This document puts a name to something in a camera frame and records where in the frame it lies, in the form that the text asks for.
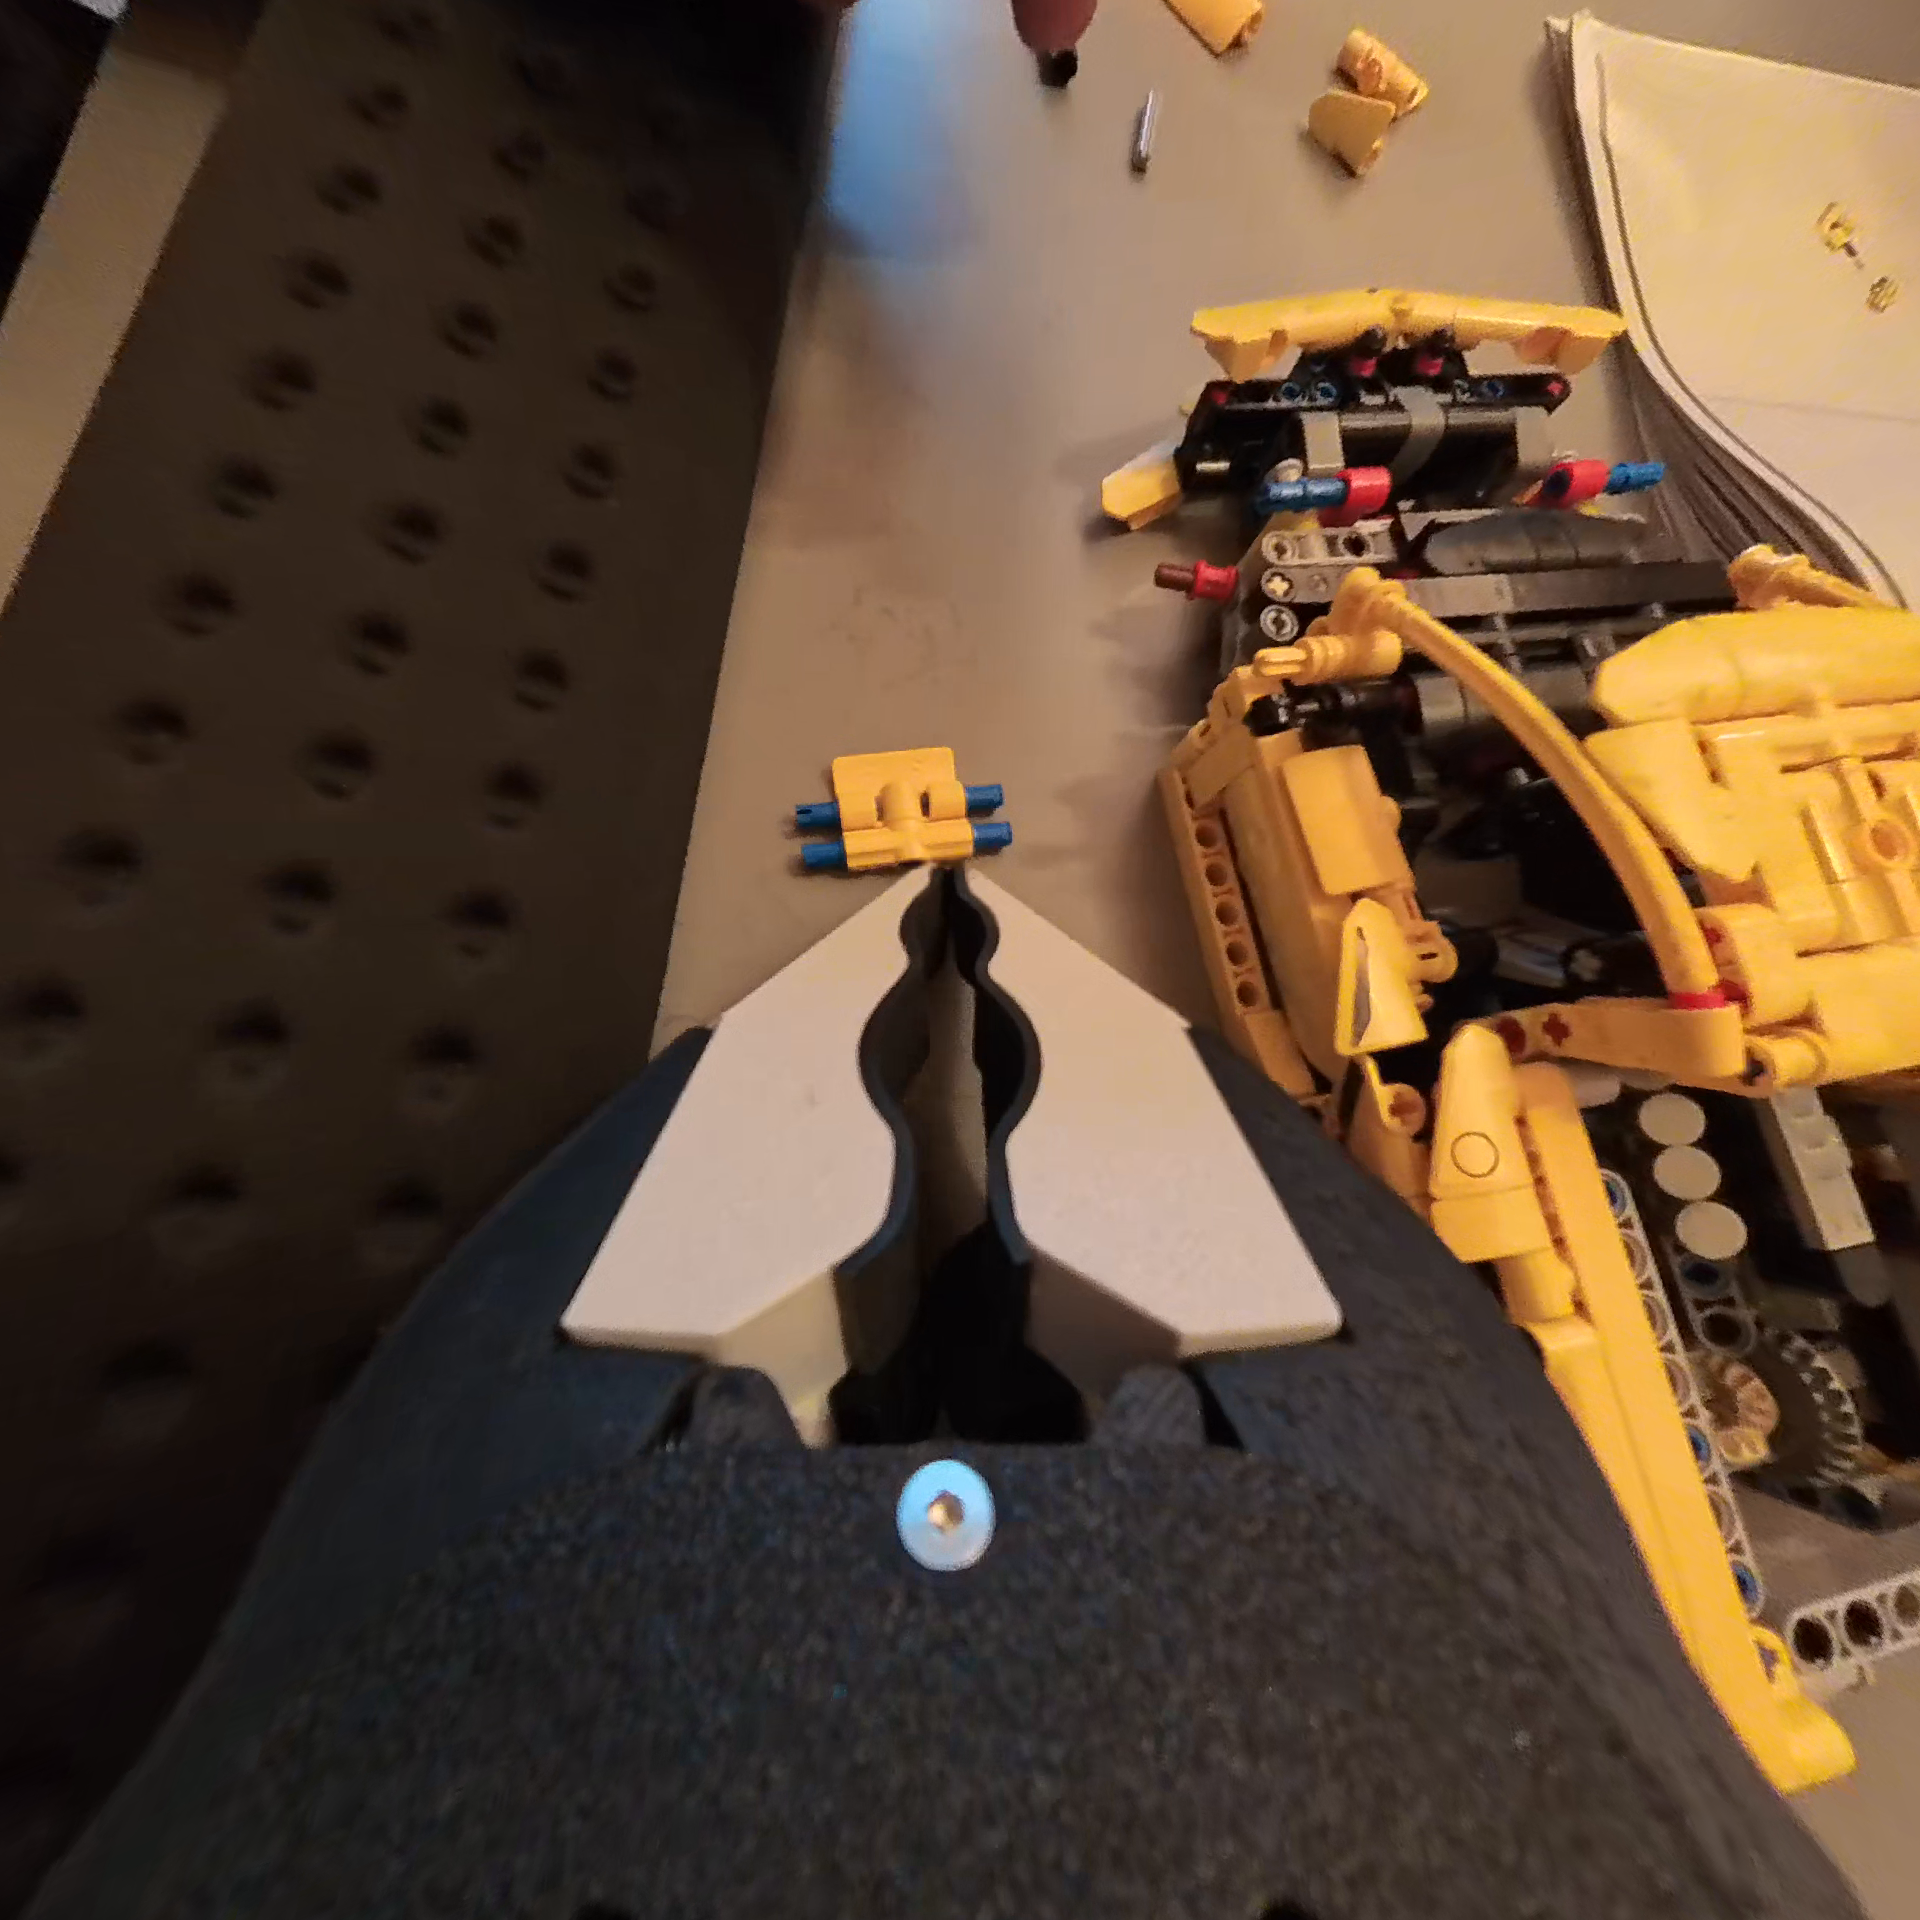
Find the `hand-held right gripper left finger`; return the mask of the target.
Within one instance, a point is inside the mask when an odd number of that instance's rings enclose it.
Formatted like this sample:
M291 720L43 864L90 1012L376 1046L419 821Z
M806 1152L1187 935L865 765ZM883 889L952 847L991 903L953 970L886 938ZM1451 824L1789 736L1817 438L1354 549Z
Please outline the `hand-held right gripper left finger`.
M915 1144L867 1037L921 992L945 886L921 869L727 1008L697 1042L561 1330L753 1368L809 1444L830 1394L913 1318Z

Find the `grey desk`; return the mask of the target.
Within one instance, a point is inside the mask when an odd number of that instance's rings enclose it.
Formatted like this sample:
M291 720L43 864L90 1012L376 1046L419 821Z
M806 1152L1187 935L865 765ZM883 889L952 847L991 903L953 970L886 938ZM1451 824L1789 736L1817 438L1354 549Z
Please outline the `grey desk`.
M1210 370L1194 309L1360 284L1598 304L1545 20L1576 5L1270 5L1214 58L1103 5L1066 89L1006 5L857 5L776 405L656 1046L821 938L870 882L799 874L839 752L949 744L1001 781L999 886L1187 1018L1214 1006L1154 786L1214 644L1151 583L1201 511L1112 534L1105 472ZM1360 25L1431 97L1352 177L1306 134ZM1163 95L1145 177L1144 95Z

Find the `yellow brick with blue pins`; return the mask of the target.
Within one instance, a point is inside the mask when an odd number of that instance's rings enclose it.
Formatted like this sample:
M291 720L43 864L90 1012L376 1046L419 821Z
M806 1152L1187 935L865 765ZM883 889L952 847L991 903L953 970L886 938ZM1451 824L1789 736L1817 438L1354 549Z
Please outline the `yellow brick with blue pins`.
M794 806L801 872L893 872L992 857L1016 842L1001 783L970 783L952 748L834 756L829 800Z

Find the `dark red pen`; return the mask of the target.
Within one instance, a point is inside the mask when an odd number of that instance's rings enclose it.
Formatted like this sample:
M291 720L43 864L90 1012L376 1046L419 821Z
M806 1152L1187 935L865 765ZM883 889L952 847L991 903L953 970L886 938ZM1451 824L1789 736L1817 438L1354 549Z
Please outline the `dark red pen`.
M1047 89L1066 89L1077 74L1079 44L1088 33L1101 2L1096 0L1016 0L1010 2L1016 32L1034 56Z

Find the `dark perforated panel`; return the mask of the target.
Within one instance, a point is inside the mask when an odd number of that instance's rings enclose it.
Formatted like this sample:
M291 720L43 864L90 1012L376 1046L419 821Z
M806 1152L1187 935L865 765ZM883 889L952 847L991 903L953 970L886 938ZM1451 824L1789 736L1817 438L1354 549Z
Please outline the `dark perforated panel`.
M5 1914L643 1068L838 38L258 15L5 609Z

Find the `yellow toy brick car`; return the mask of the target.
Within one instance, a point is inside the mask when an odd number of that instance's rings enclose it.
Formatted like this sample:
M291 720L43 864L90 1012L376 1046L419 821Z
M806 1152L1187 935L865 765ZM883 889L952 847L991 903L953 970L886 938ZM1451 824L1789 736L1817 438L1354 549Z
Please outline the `yellow toy brick car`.
M1555 444L1614 310L1363 286L1202 305L1103 480L1231 565L1159 773L1225 1037L1477 1265L1691 1665L1784 1790L1915 1564L1769 1599L1774 1496L1915 1540L1915 615L1767 544L1646 560L1661 464Z

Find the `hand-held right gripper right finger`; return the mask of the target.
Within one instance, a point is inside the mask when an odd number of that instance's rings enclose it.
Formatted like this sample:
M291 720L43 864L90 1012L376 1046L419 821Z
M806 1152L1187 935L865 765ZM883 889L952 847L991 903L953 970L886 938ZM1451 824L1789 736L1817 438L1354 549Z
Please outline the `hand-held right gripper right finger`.
M1342 1330L1191 1023L945 877L945 1429L1071 1444L1144 1368Z

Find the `white instruction booklet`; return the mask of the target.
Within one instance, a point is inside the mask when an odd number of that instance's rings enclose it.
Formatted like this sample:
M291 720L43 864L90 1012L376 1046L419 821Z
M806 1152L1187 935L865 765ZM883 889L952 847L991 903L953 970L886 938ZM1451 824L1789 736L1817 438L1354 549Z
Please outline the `white instruction booklet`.
M1545 25L1671 511L1919 602L1913 87Z

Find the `loose yellow brick panels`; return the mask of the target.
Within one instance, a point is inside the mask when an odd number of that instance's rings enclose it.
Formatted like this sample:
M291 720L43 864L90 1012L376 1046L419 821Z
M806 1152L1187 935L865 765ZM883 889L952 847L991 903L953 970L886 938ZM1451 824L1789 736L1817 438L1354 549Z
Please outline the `loose yellow brick panels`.
M1217 58L1246 53L1270 10L1266 2L1163 7ZM1344 173L1363 177L1377 167L1390 130L1426 105L1431 87L1398 48L1360 25L1342 38L1330 73L1334 84L1310 102L1303 130Z

